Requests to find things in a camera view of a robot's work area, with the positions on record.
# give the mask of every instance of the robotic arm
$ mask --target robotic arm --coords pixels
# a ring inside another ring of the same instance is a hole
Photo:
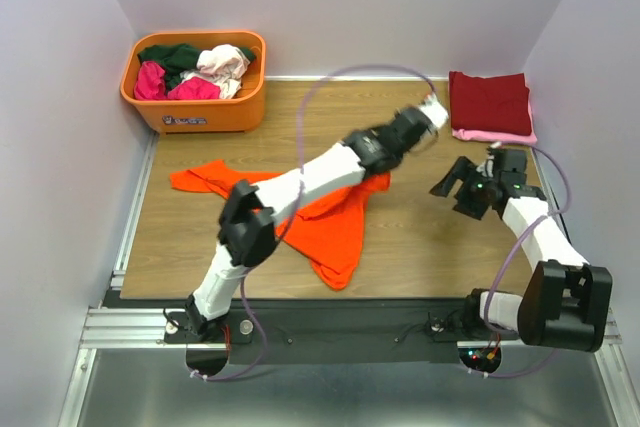
[[[241,279],[273,253],[278,244],[275,229],[294,209],[396,168],[425,135],[437,135],[448,117],[431,94],[422,104],[398,112],[389,124],[352,132],[306,163],[304,173],[294,169],[253,185],[238,182],[220,215],[211,266],[200,287],[187,299],[190,330],[204,335],[229,311]]]
[[[527,156],[522,150],[489,148],[484,163],[459,157],[431,193],[446,197],[457,180],[454,210],[481,219],[491,207],[520,237],[549,211],[546,198],[526,185]],[[569,244],[549,217],[522,243],[533,275],[524,297],[497,292],[488,320],[518,332],[524,343],[595,352],[602,345],[612,278],[588,262]],[[476,289],[467,297],[470,317],[483,317],[488,292]]]

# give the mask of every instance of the orange cloth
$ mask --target orange cloth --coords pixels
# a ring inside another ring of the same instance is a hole
[[[280,175],[275,172],[238,172],[216,160],[171,174],[171,187],[188,192],[215,192],[225,199],[234,184],[251,184]],[[338,189],[300,209],[284,241],[309,257],[311,267],[331,288],[344,289],[358,266],[364,242],[364,211],[369,196],[386,191],[390,174],[371,177],[354,187]],[[285,220],[276,229],[280,235]]]

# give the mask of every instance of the wooden table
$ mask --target wooden table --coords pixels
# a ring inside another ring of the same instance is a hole
[[[296,166],[295,112],[309,82],[270,82],[264,123],[249,133],[161,136],[126,271],[122,298],[184,298],[201,282],[214,253],[223,199],[172,190],[171,172],[224,159],[237,170],[286,171]],[[448,105],[447,84],[437,85]],[[352,129],[387,122],[427,93],[421,82],[332,82],[305,116],[307,160]],[[486,144],[462,142],[449,127],[438,143],[408,154],[387,193],[370,198],[365,244],[351,283],[332,291],[308,260],[287,245],[247,279],[254,298],[447,297],[489,287],[515,238],[494,212],[482,221],[454,212],[453,199],[429,189],[459,155],[480,162]],[[529,183],[540,185],[529,159]],[[523,293],[531,269],[520,252],[501,289]]]

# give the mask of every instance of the label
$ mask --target label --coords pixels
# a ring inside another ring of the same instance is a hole
[[[207,123],[204,117],[180,117],[176,118],[172,115],[163,115],[162,121],[164,125],[202,125]]]

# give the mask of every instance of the plastic laundry basket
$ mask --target plastic laundry basket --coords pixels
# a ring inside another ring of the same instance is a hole
[[[242,88],[233,99],[137,100],[133,87],[138,78],[138,52],[155,44],[188,43],[200,49],[221,44],[247,47],[256,59],[242,76]],[[264,66],[266,45],[262,37],[246,31],[162,32],[141,39],[131,50],[120,92],[149,126],[160,133],[229,132],[256,128],[264,117]]]

